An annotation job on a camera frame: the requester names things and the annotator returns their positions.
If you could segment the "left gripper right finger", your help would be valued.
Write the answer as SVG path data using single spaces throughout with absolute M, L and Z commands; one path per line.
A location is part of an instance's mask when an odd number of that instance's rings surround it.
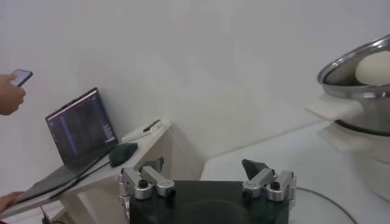
M 241 161 L 248 177 L 242 183 L 241 195 L 245 201 L 256 198 L 265 198 L 273 202 L 287 202 L 289 208 L 296 203 L 297 179 L 289 170 L 283 170 L 279 174 L 265 165 L 249 159 Z

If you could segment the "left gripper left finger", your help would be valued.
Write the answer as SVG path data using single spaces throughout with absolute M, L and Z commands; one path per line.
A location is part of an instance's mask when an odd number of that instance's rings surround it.
M 160 173 L 163 163 L 161 157 L 156 161 L 147 161 L 138 170 L 131 167 L 121 169 L 118 175 L 119 202 L 127 223 L 131 222 L 133 201 L 146 201 L 153 195 L 168 200 L 176 196 L 175 182 Z

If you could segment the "bare person hand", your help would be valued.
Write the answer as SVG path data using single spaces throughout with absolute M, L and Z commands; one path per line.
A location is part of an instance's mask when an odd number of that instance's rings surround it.
M 8 116 L 18 110 L 24 102 L 26 92 L 23 88 L 11 84 L 16 76 L 1 74 L 1 115 Z
M 23 193 L 24 191 L 15 191 L 2 195 L 0 198 L 0 213 L 4 212 L 16 200 L 16 198 Z

